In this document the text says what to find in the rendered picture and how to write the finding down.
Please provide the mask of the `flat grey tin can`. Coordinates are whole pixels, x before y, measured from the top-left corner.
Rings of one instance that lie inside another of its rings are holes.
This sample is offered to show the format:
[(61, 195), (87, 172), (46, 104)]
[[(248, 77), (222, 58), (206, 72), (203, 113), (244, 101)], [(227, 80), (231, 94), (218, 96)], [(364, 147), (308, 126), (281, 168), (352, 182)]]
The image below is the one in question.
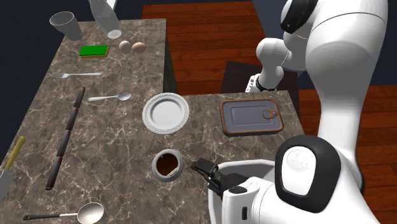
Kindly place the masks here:
[(279, 107), (271, 98), (223, 101), (220, 114), (226, 136), (268, 135), (284, 129)]

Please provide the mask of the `silver fork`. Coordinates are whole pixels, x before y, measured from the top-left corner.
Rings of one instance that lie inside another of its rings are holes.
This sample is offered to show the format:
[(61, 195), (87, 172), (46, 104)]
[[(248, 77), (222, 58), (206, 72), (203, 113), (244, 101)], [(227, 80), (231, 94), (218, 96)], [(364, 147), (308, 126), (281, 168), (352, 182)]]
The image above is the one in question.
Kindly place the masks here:
[(68, 78), (69, 76), (100, 76), (101, 73), (52, 73), (52, 78)]

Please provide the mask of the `silver spoon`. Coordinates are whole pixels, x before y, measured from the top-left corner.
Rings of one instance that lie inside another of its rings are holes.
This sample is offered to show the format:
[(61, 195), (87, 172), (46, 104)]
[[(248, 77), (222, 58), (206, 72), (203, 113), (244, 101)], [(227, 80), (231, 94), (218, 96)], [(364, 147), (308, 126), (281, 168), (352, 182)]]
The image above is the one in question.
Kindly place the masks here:
[(104, 99), (110, 99), (110, 98), (117, 98), (121, 101), (126, 101), (127, 99), (131, 98), (131, 94), (128, 93), (123, 93), (123, 94), (118, 94), (118, 95), (113, 95), (113, 96), (102, 96), (102, 97), (90, 97), (88, 101), (94, 102), (94, 101), (100, 101)]

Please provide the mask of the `grey mug with brown inside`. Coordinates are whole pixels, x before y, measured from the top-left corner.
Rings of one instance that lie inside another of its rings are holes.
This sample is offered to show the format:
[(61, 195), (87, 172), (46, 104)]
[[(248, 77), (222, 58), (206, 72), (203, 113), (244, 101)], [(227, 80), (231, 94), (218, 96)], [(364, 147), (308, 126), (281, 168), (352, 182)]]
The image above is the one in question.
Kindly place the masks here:
[(171, 182), (182, 174), (184, 166), (183, 156), (179, 151), (164, 149), (155, 155), (151, 170), (157, 180)]

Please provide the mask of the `long dark red rod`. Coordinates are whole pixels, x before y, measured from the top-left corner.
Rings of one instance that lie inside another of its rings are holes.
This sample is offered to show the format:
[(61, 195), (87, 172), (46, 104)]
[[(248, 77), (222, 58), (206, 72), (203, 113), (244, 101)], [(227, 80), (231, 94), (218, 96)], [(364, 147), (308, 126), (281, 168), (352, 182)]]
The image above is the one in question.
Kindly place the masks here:
[(79, 89), (78, 95), (74, 102), (73, 109), (69, 116), (66, 129), (64, 131), (64, 135), (62, 137), (59, 148), (57, 150), (57, 155), (53, 160), (53, 165), (52, 165), (52, 168), (50, 169), (50, 175), (49, 175), (45, 190), (52, 190), (54, 187), (54, 184), (57, 179), (57, 175), (59, 173), (60, 165), (62, 163), (62, 159), (63, 159), (64, 153), (66, 152), (66, 148), (67, 148), (70, 136), (71, 136), (71, 131), (73, 129), (76, 117), (78, 115), (79, 108), (81, 106), (81, 102), (82, 102), (84, 93), (85, 93), (85, 87), (81, 87)]

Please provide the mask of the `grey tumbler cup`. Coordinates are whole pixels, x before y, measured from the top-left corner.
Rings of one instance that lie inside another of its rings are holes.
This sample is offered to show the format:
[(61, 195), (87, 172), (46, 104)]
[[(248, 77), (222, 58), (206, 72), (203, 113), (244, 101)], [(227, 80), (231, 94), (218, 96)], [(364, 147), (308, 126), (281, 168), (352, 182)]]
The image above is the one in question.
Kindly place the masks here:
[(49, 23), (69, 40), (77, 41), (83, 37), (78, 21), (70, 11), (61, 11), (51, 16)]

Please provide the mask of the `green and yellow sponge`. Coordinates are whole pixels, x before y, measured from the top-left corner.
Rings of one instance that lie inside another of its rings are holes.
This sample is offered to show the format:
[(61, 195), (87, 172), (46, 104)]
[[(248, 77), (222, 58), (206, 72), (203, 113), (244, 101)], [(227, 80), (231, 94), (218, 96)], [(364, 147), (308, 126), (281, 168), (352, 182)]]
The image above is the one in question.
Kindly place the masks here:
[(81, 58), (107, 57), (108, 51), (109, 51), (108, 45), (82, 46), (79, 56)]

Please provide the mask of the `black-handled silver ladle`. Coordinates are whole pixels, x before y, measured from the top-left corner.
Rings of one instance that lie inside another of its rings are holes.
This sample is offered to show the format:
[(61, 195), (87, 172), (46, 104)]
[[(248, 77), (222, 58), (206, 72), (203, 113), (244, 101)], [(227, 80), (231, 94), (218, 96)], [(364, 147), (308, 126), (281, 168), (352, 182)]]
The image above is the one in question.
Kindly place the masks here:
[(67, 216), (75, 216), (80, 224), (94, 224), (98, 222), (104, 215), (104, 207), (97, 202), (90, 202), (82, 206), (77, 213), (67, 214), (47, 214), (47, 215), (25, 215), (24, 221), (45, 219), (45, 218), (60, 218)]

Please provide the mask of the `yellow-handled knife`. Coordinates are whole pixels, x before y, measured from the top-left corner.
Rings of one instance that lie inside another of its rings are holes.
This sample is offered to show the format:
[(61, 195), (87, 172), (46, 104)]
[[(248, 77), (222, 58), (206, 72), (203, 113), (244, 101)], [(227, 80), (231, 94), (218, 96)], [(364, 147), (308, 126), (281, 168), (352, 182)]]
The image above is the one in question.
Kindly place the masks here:
[(24, 145), (26, 139), (24, 136), (20, 137), (11, 153), (9, 160), (6, 163), (6, 166), (0, 176), (0, 202), (3, 201), (5, 195), (8, 192), (8, 189), (13, 180), (13, 176), (10, 175), (10, 168), (13, 165), (15, 159), (18, 157), (22, 146)]

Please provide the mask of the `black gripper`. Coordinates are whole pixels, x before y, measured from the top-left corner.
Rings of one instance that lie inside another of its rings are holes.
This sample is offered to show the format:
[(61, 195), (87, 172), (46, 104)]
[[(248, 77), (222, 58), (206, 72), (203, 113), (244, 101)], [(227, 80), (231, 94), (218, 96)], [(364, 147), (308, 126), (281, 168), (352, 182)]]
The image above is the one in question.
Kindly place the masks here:
[(247, 177), (237, 174), (222, 174), (218, 171), (218, 165), (200, 158), (196, 165), (191, 165), (191, 169), (201, 174), (209, 183), (208, 189), (212, 190), (217, 196), (222, 196), (223, 192), (233, 188), (247, 180)]

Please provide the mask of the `white plate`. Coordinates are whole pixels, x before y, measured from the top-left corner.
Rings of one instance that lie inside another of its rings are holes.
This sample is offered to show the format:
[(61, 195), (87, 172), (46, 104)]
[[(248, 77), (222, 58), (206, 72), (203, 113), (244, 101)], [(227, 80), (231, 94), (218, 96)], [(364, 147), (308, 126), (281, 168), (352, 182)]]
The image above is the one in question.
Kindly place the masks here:
[(190, 108), (178, 94), (166, 92), (153, 96), (143, 108), (143, 122), (150, 131), (166, 135), (180, 130), (188, 121)]

